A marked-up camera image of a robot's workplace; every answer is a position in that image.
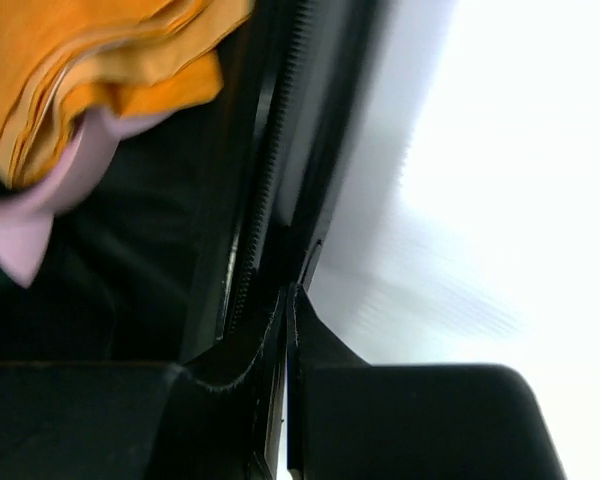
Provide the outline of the pink blue cat-ear headphones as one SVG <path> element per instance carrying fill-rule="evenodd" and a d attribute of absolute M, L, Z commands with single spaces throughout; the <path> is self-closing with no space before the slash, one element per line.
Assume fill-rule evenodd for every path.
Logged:
<path fill-rule="evenodd" d="M 34 186 L 0 198 L 0 269 L 17 285 L 29 287 L 44 260 L 55 217 L 93 191 L 120 141 L 171 115 L 118 118 L 107 108 L 87 111 L 55 167 Z"/>

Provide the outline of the black hard-shell suitcase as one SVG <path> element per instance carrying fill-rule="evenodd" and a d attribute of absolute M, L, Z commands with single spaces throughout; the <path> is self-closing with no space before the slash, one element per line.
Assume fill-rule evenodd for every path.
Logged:
<path fill-rule="evenodd" d="M 33 283 L 115 314 L 117 362 L 185 363 L 297 278 L 346 165 L 388 1 L 250 1 L 217 47 L 223 87 L 120 141 L 55 217 Z"/>

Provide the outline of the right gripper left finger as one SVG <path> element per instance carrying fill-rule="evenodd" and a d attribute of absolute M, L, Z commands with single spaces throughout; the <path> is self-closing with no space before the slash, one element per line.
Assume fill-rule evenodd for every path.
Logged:
<path fill-rule="evenodd" d="M 192 362 L 115 362 L 115 314 L 0 294 L 0 479 L 265 479 L 282 298 Z"/>

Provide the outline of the orange cloth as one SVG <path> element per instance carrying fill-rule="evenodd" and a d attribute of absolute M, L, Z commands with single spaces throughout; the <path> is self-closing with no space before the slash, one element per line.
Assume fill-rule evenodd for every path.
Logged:
<path fill-rule="evenodd" d="M 218 45 L 250 1 L 0 1 L 0 187 L 41 181 L 80 117 L 129 120 L 212 101 Z"/>

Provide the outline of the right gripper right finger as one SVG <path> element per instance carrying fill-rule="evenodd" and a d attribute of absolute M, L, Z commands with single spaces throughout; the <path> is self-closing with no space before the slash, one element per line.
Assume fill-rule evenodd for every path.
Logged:
<path fill-rule="evenodd" d="M 287 467 L 296 479 L 560 479 L 536 398 L 502 365 L 371 365 L 290 287 Z"/>

